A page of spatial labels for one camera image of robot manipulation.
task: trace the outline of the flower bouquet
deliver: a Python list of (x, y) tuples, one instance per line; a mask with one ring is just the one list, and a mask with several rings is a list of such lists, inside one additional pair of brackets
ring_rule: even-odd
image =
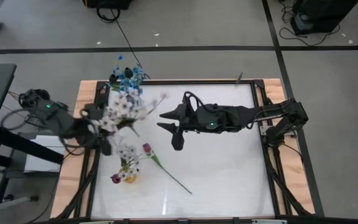
[[(108, 133), (108, 136), (118, 134), (119, 130), (125, 127), (130, 128), (138, 137), (139, 134), (134, 129), (134, 123), (138, 120), (145, 119), (147, 115), (167, 97), (161, 94), (160, 101), (153, 100), (150, 104), (145, 104), (140, 95), (143, 93), (140, 84), (147, 75), (143, 72), (140, 65), (133, 69), (125, 68), (120, 71), (117, 66), (109, 79), (111, 87), (112, 103), (104, 109), (104, 116), (101, 120), (92, 120), (94, 126), (89, 125), (88, 128), (93, 133)], [(161, 165), (157, 155), (151, 150), (148, 144), (144, 144), (144, 154), (137, 155), (136, 147), (126, 143), (115, 144), (115, 151), (121, 159), (121, 168), (115, 173), (111, 179), (113, 183), (118, 184), (122, 180), (126, 183), (132, 183), (136, 180), (136, 174), (139, 172), (139, 162), (142, 159), (153, 160), (161, 169), (163, 169), (170, 177), (179, 183), (168, 171)]]

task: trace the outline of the small vase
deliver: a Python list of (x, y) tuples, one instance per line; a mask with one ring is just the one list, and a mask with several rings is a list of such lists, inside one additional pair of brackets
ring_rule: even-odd
[(135, 180), (136, 180), (136, 174), (134, 174), (132, 177), (127, 177), (127, 178), (125, 178), (125, 179), (124, 179), (124, 182), (127, 183), (127, 184), (131, 184), (131, 183), (133, 183)]
[(127, 184), (131, 184), (136, 180), (136, 174), (134, 174), (132, 177), (127, 177), (124, 179), (124, 182)]

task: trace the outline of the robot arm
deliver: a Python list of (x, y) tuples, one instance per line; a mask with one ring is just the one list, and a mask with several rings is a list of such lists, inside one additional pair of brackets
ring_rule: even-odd
[[(100, 147), (104, 155), (111, 155), (111, 146), (107, 140), (107, 131), (92, 133), (88, 125), (91, 120), (103, 117), (103, 109), (95, 104), (85, 105), (81, 110), (81, 118), (74, 118), (68, 113), (68, 106), (50, 99), (45, 90), (28, 90), (19, 95), (19, 104), (28, 110), (31, 117), (39, 119), (46, 129), (56, 134), (66, 147)], [(63, 143), (63, 139), (75, 138), (79, 146)]]
[[(195, 110), (190, 103), (191, 97), (197, 103)], [(244, 128), (252, 129), (257, 121), (283, 118), (275, 127), (266, 130), (267, 141), (272, 145), (280, 142), (285, 133), (301, 128), (308, 121), (302, 104), (294, 99), (258, 108), (204, 105), (196, 95), (189, 91), (185, 92), (182, 103), (175, 110), (160, 114), (160, 117), (179, 121), (179, 126), (176, 126), (175, 123), (157, 123), (173, 134), (172, 146), (177, 151), (183, 149), (183, 132), (220, 134), (226, 131), (236, 133)]]

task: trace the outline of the pink flower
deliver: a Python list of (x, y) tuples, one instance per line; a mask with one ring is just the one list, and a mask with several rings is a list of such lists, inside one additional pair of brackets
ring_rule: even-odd
[(119, 178), (118, 174), (114, 174), (113, 176), (110, 177), (112, 182), (115, 184), (118, 184), (121, 182), (121, 178)]
[(150, 147), (150, 145), (148, 143), (144, 144), (143, 145), (143, 150), (146, 152), (146, 153), (149, 153), (152, 151), (152, 148)]

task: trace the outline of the desk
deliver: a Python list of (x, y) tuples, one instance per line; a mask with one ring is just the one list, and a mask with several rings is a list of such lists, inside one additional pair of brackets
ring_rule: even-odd
[[(273, 103), (279, 103), (285, 99), (280, 79), (264, 79), (263, 81), (267, 97), (269, 97)], [(82, 81), (80, 83), (80, 89), (74, 110), (74, 117), (79, 117), (80, 109), (82, 109), (85, 104), (92, 103), (94, 101), (97, 83), (98, 81)], [(262, 93), (257, 91), (257, 94), (259, 104), (261, 105), (263, 103)], [(298, 149), (295, 138), (291, 138), (290, 136), (286, 136), (285, 138), (287, 145)], [(307, 211), (314, 213), (314, 206), (306, 180), (305, 171), (299, 155), (296, 152), (287, 149), (285, 146), (280, 147), (280, 152), (283, 174), (285, 176), (287, 187)], [(275, 160), (273, 159), (273, 151), (270, 149), (269, 153), (270, 157), (272, 158), (272, 163), (275, 166), (276, 164)], [(89, 158), (90, 161), (88, 163), (88, 170), (93, 162), (93, 155), (91, 155)], [(65, 206), (68, 205), (71, 198), (77, 191), (83, 162), (84, 156), (68, 156), (65, 159), (62, 165), (62, 171), (55, 194), (55, 200), (53, 202), (51, 217), (56, 217), (59, 215)], [(278, 199), (278, 212), (279, 214), (285, 214), (282, 193), (277, 185), (275, 186), (275, 191), (277, 193)], [(79, 217), (89, 215), (86, 212), (89, 196), (90, 190), (88, 188), (81, 201), (81, 209), (77, 212)]]

